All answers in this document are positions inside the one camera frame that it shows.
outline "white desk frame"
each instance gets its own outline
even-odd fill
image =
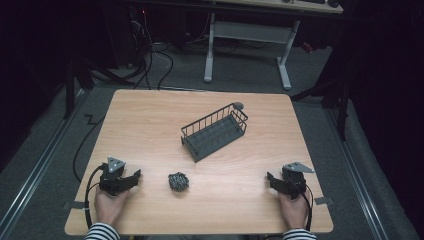
[[[212,81],[213,73],[213,42],[215,37],[233,38],[250,41],[272,42],[284,44],[285,48],[281,57],[277,58],[277,65],[280,70],[280,77],[285,90],[291,89],[289,76],[287,74],[286,61],[290,49],[296,37],[300,21],[294,21],[291,28],[263,26],[245,23],[234,23],[215,21],[215,14],[211,14],[209,31],[209,49],[206,57],[205,82]]]

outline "forearm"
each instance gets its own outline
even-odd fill
[[[105,223],[95,223],[88,230],[86,240],[105,239],[119,240],[118,232],[110,225]]]
[[[317,237],[306,231],[305,229],[292,229],[288,232],[285,232],[283,234],[283,240],[310,240],[310,239],[317,239]]]

